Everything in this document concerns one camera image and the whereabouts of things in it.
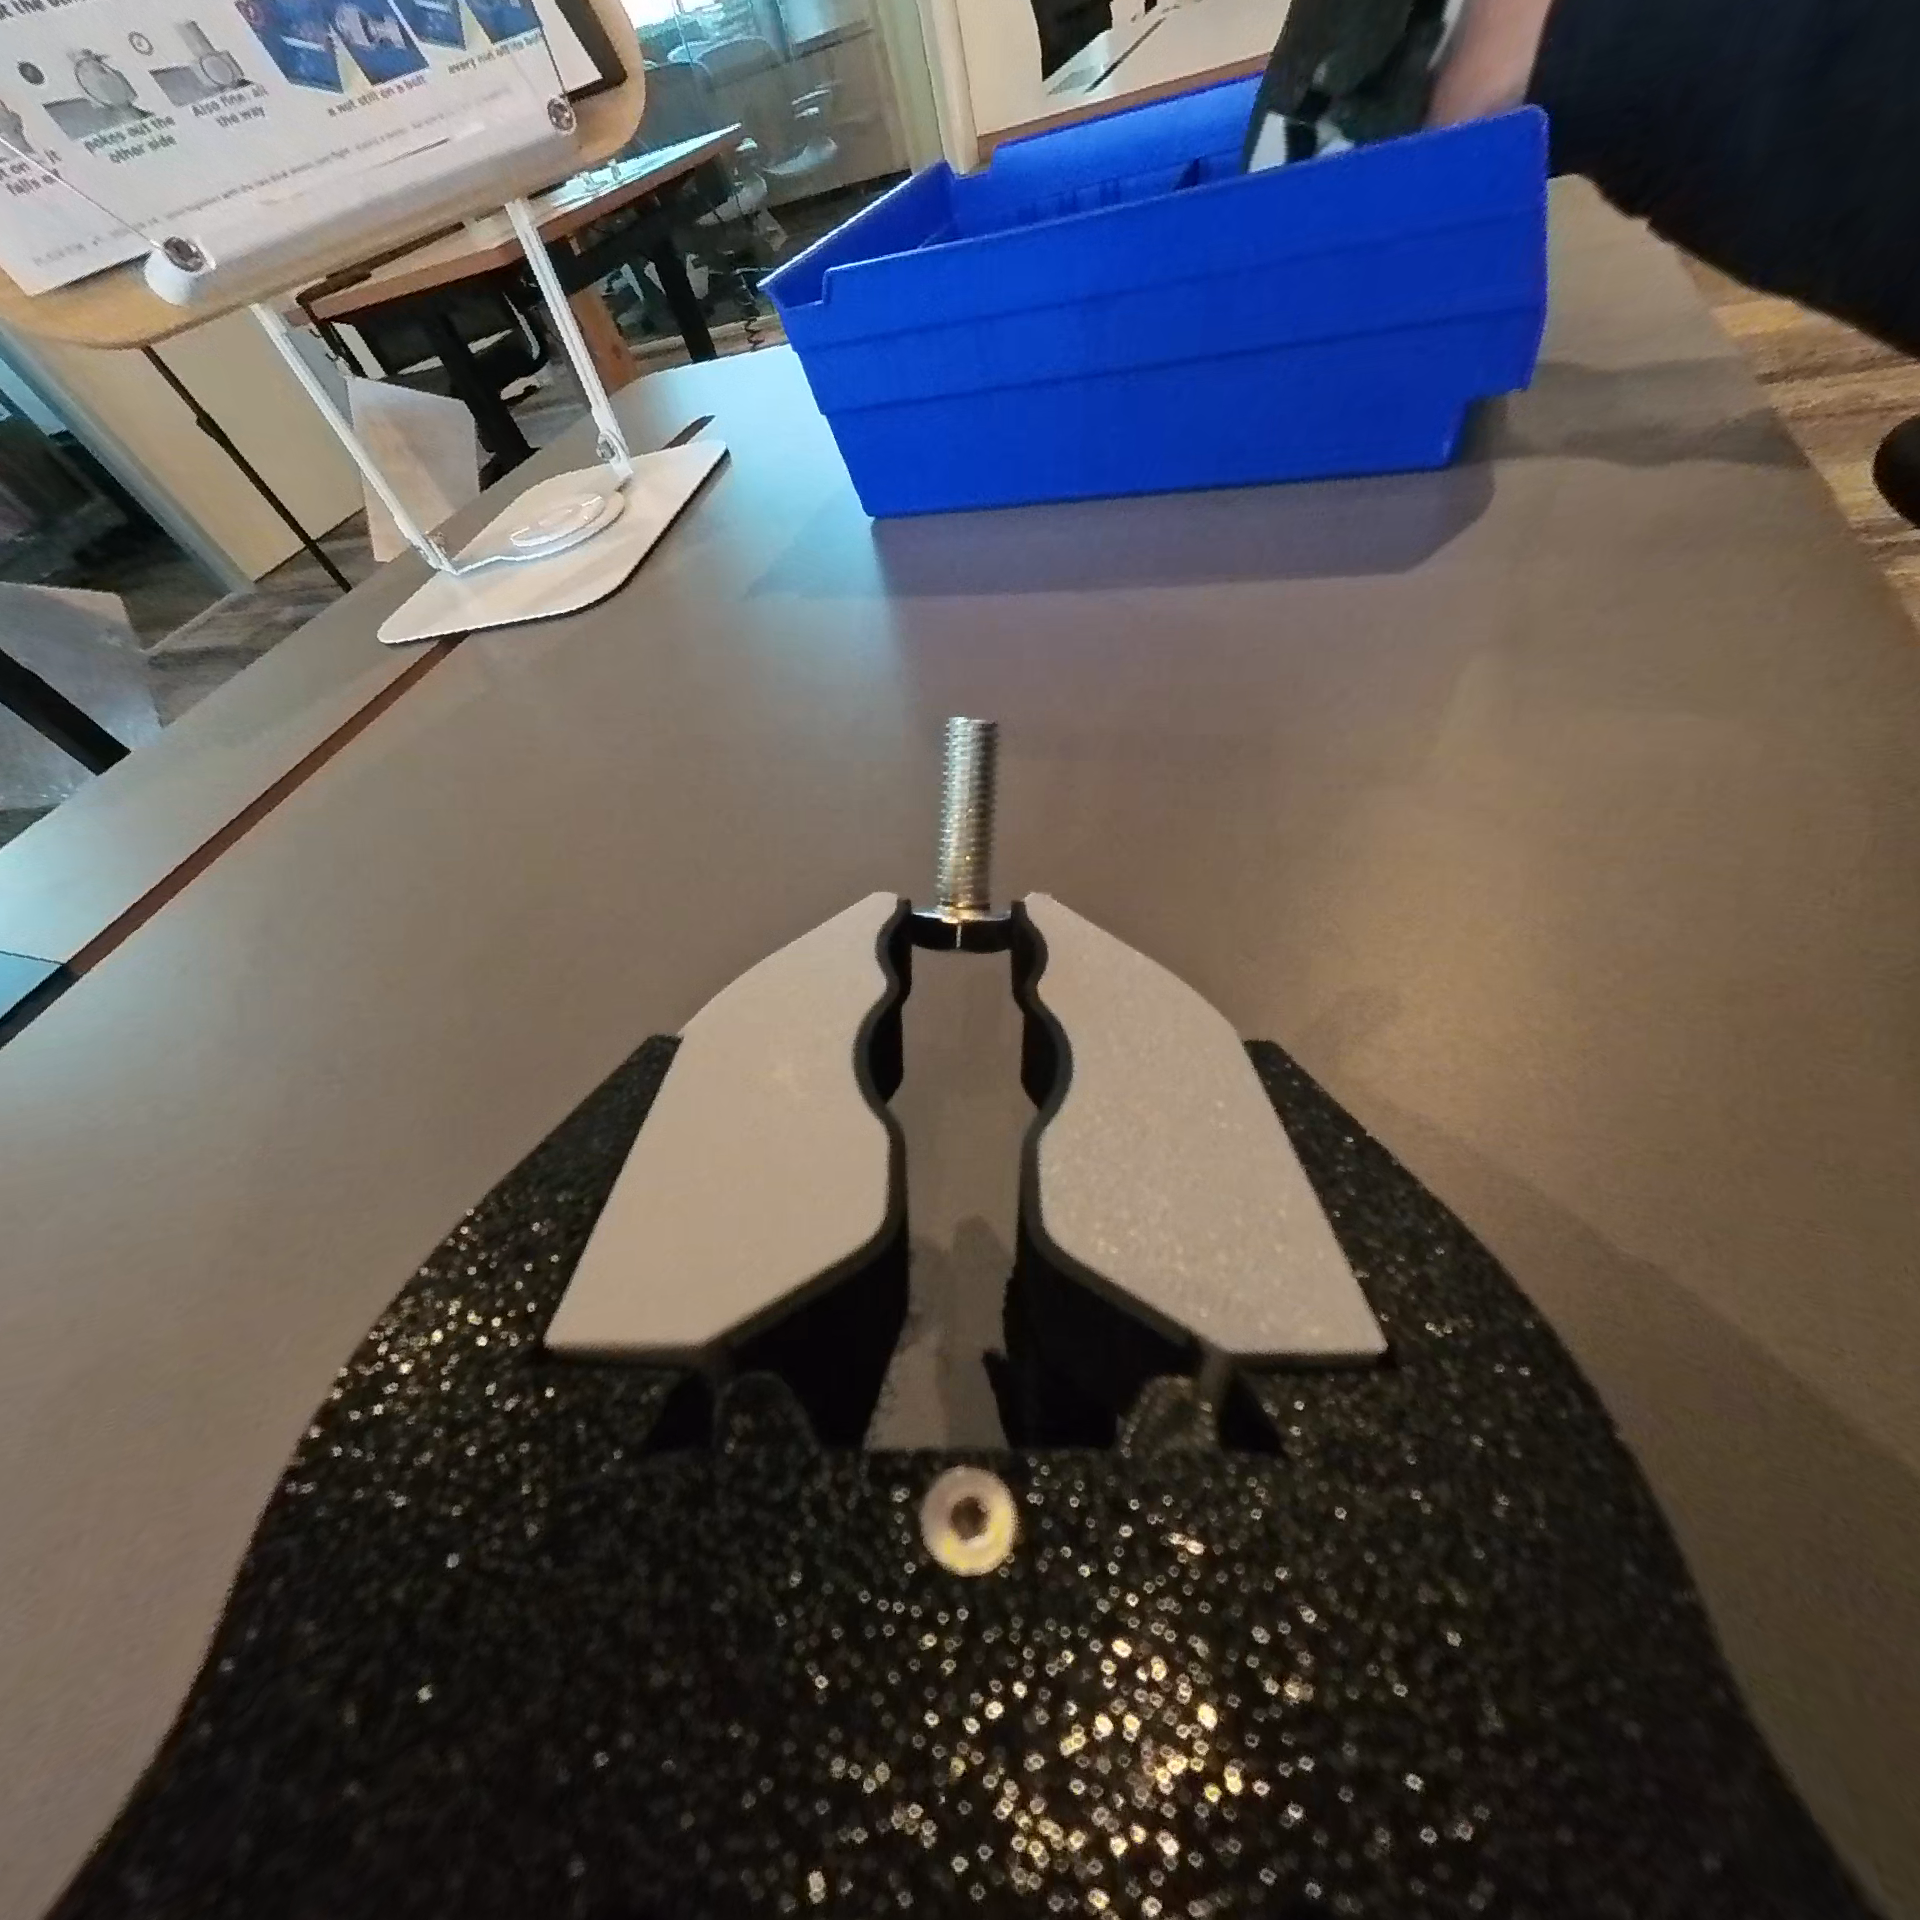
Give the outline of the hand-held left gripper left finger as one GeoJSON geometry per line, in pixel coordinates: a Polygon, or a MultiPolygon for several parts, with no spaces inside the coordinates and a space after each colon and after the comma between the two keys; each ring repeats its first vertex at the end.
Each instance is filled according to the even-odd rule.
{"type": "Polygon", "coordinates": [[[712,1368],[905,1248],[905,1140],[876,1055],[908,919],[901,896],[857,898],[685,1022],[549,1350],[712,1368]]]}

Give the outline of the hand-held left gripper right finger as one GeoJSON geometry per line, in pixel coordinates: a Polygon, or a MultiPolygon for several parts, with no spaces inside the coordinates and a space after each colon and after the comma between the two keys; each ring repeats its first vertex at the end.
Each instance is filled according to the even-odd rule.
{"type": "Polygon", "coordinates": [[[1066,1276],[1208,1360],[1373,1365],[1386,1332],[1235,1024],[1029,894],[1024,1222],[1066,1276]]]}

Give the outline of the blue plastic bin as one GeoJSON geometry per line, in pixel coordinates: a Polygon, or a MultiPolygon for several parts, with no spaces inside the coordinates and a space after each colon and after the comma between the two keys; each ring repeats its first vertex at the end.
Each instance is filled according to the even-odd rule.
{"type": "Polygon", "coordinates": [[[1255,101],[932,162],[763,283],[867,515],[1434,470],[1531,382],[1546,116],[1243,174],[1255,101]]]}

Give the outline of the silver hex bolt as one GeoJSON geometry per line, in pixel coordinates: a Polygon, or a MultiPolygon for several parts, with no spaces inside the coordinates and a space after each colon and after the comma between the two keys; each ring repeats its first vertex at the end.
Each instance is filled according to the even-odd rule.
{"type": "Polygon", "coordinates": [[[995,952],[1013,939],[1013,909],[1000,908],[992,888],[996,799],[1000,725],[973,715],[949,718],[932,894],[912,911],[914,946],[995,952]]]}

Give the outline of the person's right forearm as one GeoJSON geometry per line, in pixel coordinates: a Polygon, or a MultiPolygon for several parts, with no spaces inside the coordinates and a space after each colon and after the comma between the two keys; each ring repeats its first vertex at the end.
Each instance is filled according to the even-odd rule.
{"type": "Polygon", "coordinates": [[[1919,354],[1915,3],[1561,3],[1553,170],[1763,295],[1919,354]]]}

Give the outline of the person's right hand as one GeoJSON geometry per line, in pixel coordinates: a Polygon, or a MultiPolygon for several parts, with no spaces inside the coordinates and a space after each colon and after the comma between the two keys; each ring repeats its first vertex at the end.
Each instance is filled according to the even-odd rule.
{"type": "Polygon", "coordinates": [[[1553,3],[1460,3],[1431,66],[1424,123],[1452,127],[1522,104],[1553,3]]]}

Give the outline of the instruction board on acrylic stand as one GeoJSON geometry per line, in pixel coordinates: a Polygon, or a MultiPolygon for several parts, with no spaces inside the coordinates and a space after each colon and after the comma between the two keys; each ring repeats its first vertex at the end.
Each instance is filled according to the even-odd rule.
{"type": "Polygon", "coordinates": [[[724,448],[631,452],[537,230],[536,191],[639,133],[623,5],[5,5],[5,322],[131,349],[245,309],[431,567],[385,645],[609,602],[724,448]],[[306,283],[504,218],[589,402],[594,458],[448,554],[303,358],[306,283]]]}

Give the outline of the brown wooden desk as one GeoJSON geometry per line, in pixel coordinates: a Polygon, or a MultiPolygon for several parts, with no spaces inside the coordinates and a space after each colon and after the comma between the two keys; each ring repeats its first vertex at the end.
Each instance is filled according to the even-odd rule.
{"type": "MultiPolygon", "coordinates": [[[[689,360],[699,365],[719,357],[703,299],[690,286],[681,228],[693,219],[695,181],[729,160],[744,138],[744,127],[724,125],[643,151],[615,162],[602,181],[577,176],[533,203],[546,260],[609,392],[625,390],[641,374],[602,298],[602,280],[618,270],[653,268],[689,360]]],[[[419,331],[439,358],[451,392],[473,416],[492,474],[504,475],[525,463],[536,448],[521,434],[504,383],[483,370],[477,349],[457,336],[452,322],[461,302],[521,295],[537,298],[533,268],[513,221],[489,215],[330,274],[297,293],[295,306],[327,346],[338,346],[341,327],[354,328],[369,348],[377,346],[383,327],[419,331]]]]}

